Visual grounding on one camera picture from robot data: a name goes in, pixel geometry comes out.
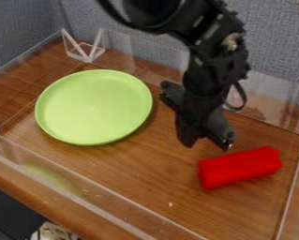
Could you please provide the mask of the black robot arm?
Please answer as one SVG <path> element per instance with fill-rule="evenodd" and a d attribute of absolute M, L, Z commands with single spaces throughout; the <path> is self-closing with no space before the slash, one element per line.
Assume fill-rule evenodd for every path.
<path fill-rule="evenodd" d="M 239 83 L 248 77 L 248 50 L 244 24 L 223 0 L 121 0 L 120 13 L 109 0 L 97 0 L 110 17 L 124 26 L 158 35 L 168 34 L 189 49 L 182 81 L 160 83 L 158 98 L 174 111 L 178 142 L 190 147 L 201 138 L 229 149 L 236 132 L 224 110 L 240 111 L 228 103 Z"/>

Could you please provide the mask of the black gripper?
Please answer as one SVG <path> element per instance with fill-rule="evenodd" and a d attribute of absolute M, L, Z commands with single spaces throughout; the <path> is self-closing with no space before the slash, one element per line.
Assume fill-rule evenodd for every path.
<path fill-rule="evenodd" d="M 221 108 L 219 94 L 198 95 L 182 85 L 162 81 L 158 98 L 174 111 L 176 137 L 192 148 L 198 139 L 209 138 L 217 147 L 227 151 L 236 140 L 236 132 L 229 125 Z"/>

